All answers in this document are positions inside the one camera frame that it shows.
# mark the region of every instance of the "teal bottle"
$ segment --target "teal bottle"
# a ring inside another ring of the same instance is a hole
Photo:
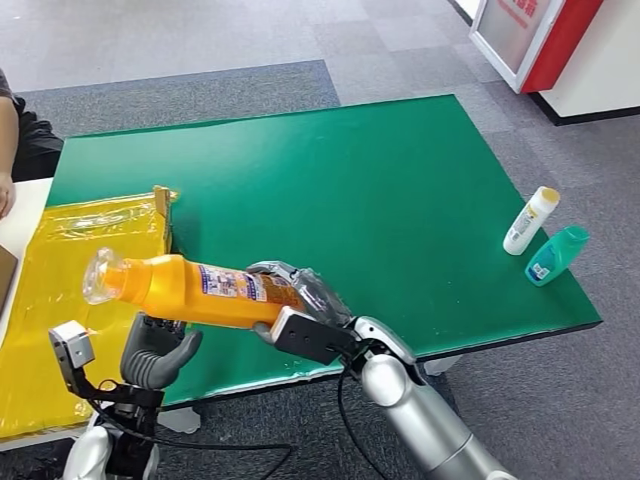
[[[589,232],[571,226],[560,230],[540,248],[527,265],[525,275],[541,287],[564,272],[589,240]]]

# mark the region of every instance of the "wire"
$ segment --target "wire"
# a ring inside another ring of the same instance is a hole
[[[288,443],[273,443],[273,444],[257,444],[257,445],[216,445],[216,444],[210,444],[210,443],[190,443],[190,442],[177,442],[174,440],[168,440],[165,438],[158,438],[155,436],[145,435],[143,433],[137,432],[135,430],[132,430],[128,427],[125,427],[122,423],[114,419],[112,416],[109,415],[104,411],[102,407],[100,407],[98,402],[95,400],[87,400],[89,402],[94,410],[97,412],[100,416],[107,420],[108,422],[112,424],[114,427],[121,430],[124,433],[131,435],[133,437],[140,438],[140,440],[145,440],[147,442],[155,443],[158,445],[166,445],[168,447],[176,447],[176,448],[190,448],[194,450],[217,450],[217,451],[236,451],[236,452],[248,452],[248,451],[259,451],[259,450],[286,450],[282,458],[275,463],[273,467],[272,467],[269,471],[266,473],[265,475],[260,477],[260,480],[266,480],[267,478],[272,475],[274,472],[280,468],[282,464],[286,462],[290,456],[291,456],[294,451],[295,451],[295,447],[293,445],[290,445]]]
[[[343,385],[344,384],[344,379],[349,374],[349,370],[351,370],[351,364],[353,362],[353,359],[351,357],[348,357],[346,365],[345,365],[344,370],[340,373],[340,378],[338,379],[338,409],[340,412],[340,416],[342,417],[343,423],[344,423],[345,428],[349,433],[349,436],[351,437],[351,441],[355,445],[355,448],[360,452],[360,455],[362,455],[362,458],[366,460],[369,465],[371,465],[374,470],[377,472],[378,475],[380,476],[383,480],[389,480],[389,478],[382,472],[375,462],[369,458],[367,455],[367,452],[365,451],[365,448],[360,443],[360,440],[355,436],[353,432],[353,429],[351,428],[351,425],[349,423],[349,419],[346,418],[346,412],[344,409],[344,402],[343,402],[342,390]]]

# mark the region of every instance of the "yellow plastic bag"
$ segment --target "yellow plastic bag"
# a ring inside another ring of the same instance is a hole
[[[170,192],[50,207],[25,255],[6,336],[0,349],[0,439],[69,427],[91,413],[69,393],[48,330],[69,320],[88,329],[96,354],[85,368],[97,386],[120,380],[120,356],[136,308],[122,302],[90,306],[82,278],[98,248],[133,258],[169,250]]]

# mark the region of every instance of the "orange bottle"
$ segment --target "orange bottle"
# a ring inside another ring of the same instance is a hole
[[[97,305],[117,299],[148,315],[225,327],[272,325],[283,305],[303,310],[286,282],[268,275],[193,263],[181,255],[121,259],[101,248],[85,273],[82,293]]]

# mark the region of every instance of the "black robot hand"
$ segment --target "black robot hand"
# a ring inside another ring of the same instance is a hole
[[[202,332],[192,330],[185,335],[184,329],[184,322],[137,313],[120,361],[120,374],[127,383],[145,389],[168,387],[202,341]]]

